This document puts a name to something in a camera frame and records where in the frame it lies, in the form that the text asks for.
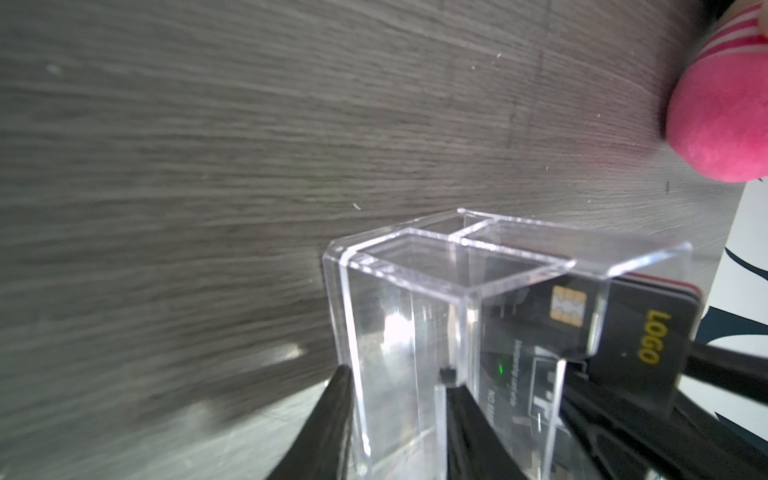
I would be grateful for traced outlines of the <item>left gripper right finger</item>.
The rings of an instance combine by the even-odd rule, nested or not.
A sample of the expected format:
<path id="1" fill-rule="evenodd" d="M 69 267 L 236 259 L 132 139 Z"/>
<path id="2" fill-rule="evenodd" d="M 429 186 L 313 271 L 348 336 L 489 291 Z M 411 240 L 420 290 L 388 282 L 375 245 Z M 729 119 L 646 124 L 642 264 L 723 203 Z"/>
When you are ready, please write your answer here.
<path id="1" fill-rule="evenodd" d="M 526 480 L 465 386 L 446 390 L 447 478 Z"/>

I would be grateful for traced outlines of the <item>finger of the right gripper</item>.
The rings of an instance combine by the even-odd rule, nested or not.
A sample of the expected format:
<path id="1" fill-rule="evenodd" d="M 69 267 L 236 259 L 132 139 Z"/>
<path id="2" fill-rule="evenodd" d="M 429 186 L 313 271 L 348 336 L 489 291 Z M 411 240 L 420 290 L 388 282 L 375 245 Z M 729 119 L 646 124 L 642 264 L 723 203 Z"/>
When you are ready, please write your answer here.
<path id="1" fill-rule="evenodd" d="M 689 341 L 684 372 L 696 380 L 767 402 L 767 361 Z M 568 369 L 560 416 L 604 479 L 764 479 L 767 456 L 688 398 L 672 419 L 659 417 Z"/>

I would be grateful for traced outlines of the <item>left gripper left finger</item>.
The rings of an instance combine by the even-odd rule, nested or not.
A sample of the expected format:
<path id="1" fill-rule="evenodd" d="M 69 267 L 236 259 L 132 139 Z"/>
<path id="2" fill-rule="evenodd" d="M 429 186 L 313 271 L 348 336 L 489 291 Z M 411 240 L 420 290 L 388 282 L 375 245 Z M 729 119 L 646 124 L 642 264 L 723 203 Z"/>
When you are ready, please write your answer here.
<path id="1" fill-rule="evenodd" d="M 346 479 L 354 405 L 352 370 L 340 365 L 288 452 L 267 479 Z"/>

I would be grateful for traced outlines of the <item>black VIP credit card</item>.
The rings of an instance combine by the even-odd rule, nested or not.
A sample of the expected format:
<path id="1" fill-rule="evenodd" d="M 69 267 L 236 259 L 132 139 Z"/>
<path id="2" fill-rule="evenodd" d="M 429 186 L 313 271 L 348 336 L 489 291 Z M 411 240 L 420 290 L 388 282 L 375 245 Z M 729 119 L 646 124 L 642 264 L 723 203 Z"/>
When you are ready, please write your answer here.
<path id="1" fill-rule="evenodd" d="M 564 275 L 482 307 L 479 405 L 519 468 L 534 479 L 588 479 L 554 404 L 561 359 L 595 384 L 669 414 L 701 308 L 689 284 L 639 274 Z"/>

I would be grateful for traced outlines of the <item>clear acrylic card box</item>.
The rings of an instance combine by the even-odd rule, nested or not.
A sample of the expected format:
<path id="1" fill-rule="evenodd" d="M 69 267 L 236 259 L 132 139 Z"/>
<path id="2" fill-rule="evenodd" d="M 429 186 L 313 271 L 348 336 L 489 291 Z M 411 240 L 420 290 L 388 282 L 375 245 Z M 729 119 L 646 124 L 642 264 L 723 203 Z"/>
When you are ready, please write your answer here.
<path id="1" fill-rule="evenodd" d="M 448 479 L 446 390 L 465 386 L 486 418 L 478 401 L 487 300 L 564 275 L 688 284 L 691 251 L 685 241 L 464 208 L 334 240 L 322 263 L 338 359 L 354 379 L 351 475 Z M 557 369 L 557 416 L 597 479 L 560 416 L 565 375 L 577 370 L 566 358 Z"/>

